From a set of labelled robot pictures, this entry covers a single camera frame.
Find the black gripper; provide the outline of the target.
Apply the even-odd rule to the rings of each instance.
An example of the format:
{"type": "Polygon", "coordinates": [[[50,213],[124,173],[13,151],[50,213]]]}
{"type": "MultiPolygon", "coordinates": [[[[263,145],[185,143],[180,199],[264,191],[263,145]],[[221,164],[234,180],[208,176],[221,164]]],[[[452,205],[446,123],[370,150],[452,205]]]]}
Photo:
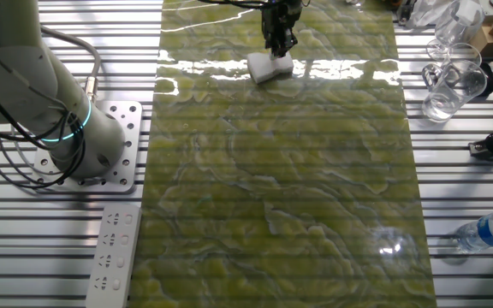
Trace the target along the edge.
{"type": "Polygon", "coordinates": [[[265,49],[275,58],[282,58],[298,43],[292,27],[300,18],[301,0],[270,1],[261,9],[265,49]]]}

